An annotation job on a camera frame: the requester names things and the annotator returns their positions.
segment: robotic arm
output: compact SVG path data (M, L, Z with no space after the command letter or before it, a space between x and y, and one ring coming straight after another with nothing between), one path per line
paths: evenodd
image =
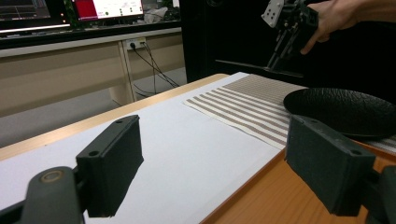
M279 31L275 52L267 70L273 73L282 72L285 62L300 54L318 28L318 13L307 7L303 0L271 0L262 14L262 19L272 28Z

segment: white sheet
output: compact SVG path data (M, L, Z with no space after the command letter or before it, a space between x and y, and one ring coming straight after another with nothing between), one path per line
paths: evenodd
M247 75L237 73L132 113L140 117L145 160L117 214L85 214L86 222L199 223L256 174L279 149L183 105ZM77 154L109 124L1 161L0 209L23 200L34 175L75 167Z

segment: person's arm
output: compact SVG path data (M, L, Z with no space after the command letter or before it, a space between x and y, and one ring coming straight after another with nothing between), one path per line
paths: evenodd
M330 0L308 6L318 12L318 29L301 49L302 54L316 42L329 40L330 33L360 21L396 22L396 0Z

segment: floor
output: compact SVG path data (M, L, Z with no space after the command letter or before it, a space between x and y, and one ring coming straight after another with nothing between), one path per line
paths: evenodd
M137 99L171 90L187 83L185 68L134 82ZM101 90L51 105L0 118L0 147L46 133L65 125L120 107L108 90Z

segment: black plate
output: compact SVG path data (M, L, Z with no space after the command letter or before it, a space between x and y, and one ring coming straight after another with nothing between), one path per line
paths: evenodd
M396 134L396 106L358 91L303 89L289 93L283 104L291 114L317 119L350 138Z

